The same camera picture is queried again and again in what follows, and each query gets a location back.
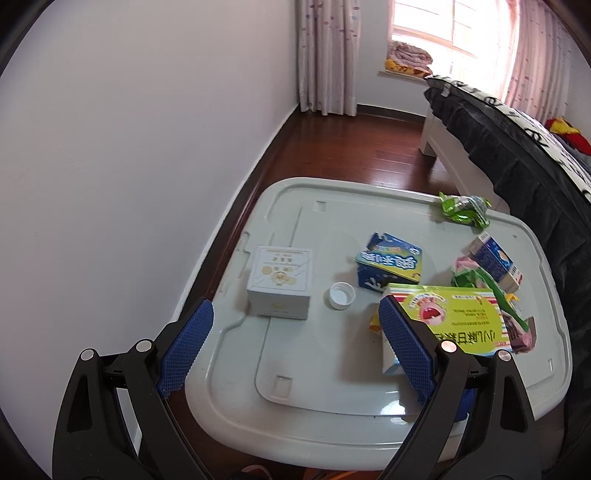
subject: metal pivot bolt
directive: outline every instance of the metal pivot bolt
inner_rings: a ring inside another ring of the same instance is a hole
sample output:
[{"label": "metal pivot bolt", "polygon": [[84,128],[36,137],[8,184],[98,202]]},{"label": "metal pivot bolt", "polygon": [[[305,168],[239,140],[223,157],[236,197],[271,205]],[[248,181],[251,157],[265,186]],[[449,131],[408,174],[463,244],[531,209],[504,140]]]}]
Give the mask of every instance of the metal pivot bolt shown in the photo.
[{"label": "metal pivot bolt", "polygon": [[138,344],[135,346],[135,349],[138,352],[147,352],[151,348],[152,342],[150,340],[142,340],[141,342],[138,342]]},{"label": "metal pivot bolt", "polygon": [[457,345],[449,340],[444,340],[441,342],[441,348],[446,352],[453,353],[457,350]]},{"label": "metal pivot bolt", "polygon": [[92,348],[87,348],[86,350],[84,350],[81,354],[80,354],[80,359],[86,361],[86,360],[90,360],[92,357],[94,357],[95,353],[92,350]]},{"label": "metal pivot bolt", "polygon": [[504,362],[511,360],[511,354],[507,350],[499,350],[498,355]]}]

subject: blue cardboard box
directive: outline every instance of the blue cardboard box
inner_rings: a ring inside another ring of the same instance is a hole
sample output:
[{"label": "blue cardboard box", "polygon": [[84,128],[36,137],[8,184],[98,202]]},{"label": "blue cardboard box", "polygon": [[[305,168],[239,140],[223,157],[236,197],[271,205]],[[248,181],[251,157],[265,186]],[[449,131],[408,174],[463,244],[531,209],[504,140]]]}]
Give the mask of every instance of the blue cardboard box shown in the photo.
[{"label": "blue cardboard box", "polygon": [[521,285],[523,274],[487,231],[478,235],[469,247],[472,258],[486,270],[506,293]]},{"label": "blue cardboard box", "polygon": [[374,233],[355,261],[359,286],[383,292],[389,283],[418,284],[423,251],[388,233]]}]

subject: bed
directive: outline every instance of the bed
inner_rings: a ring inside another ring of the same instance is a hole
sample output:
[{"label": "bed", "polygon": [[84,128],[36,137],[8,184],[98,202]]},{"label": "bed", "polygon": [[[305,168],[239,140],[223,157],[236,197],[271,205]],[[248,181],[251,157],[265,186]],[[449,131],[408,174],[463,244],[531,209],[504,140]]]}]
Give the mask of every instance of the bed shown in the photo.
[{"label": "bed", "polygon": [[441,160],[461,194],[523,220],[550,263],[573,374],[563,406],[538,421],[541,454],[545,478],[578,478],[591,449],[591,177],[527,115],[448,77],[427,84],[420,150]]}]

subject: white wall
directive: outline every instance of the white wall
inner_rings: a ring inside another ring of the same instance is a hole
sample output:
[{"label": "white wall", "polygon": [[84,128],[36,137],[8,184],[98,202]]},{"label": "white wall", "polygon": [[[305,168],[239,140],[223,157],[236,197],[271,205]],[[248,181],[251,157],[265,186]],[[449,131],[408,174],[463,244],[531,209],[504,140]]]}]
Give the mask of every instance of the white wall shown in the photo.
[{"label": "white wall", "polygon": [[175,319],[295,47],[293,0],[59,0],[0,77],[0,405],[46,471],[80,351]]},{"label": "white wall", "polygon": [[424,83],[378,76],[388,51],[388,0],[361,0],[361,37],[357,71],[357,102],[426,115]]},{"label": "white wall", "polygon": [[574,42],[571,61],[569,104],[565,118],[591,141],[591,67]]}]

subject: bed frame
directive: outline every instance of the bed frame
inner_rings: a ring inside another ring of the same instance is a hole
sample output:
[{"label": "bed frame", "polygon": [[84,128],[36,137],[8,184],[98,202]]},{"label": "bed frame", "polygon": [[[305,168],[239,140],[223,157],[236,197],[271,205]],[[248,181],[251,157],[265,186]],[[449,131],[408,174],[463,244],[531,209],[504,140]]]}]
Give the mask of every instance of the bed frame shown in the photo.
[{"label": "bed frame", "polygon": [[430,108],[425,118],[419,150],[423,155],[441,160],[461,195],[484,197],[489,200],[493,210],[511,213],[505,201],[494,192],[488,177],[470,161],[462,143],[447,131]]}]

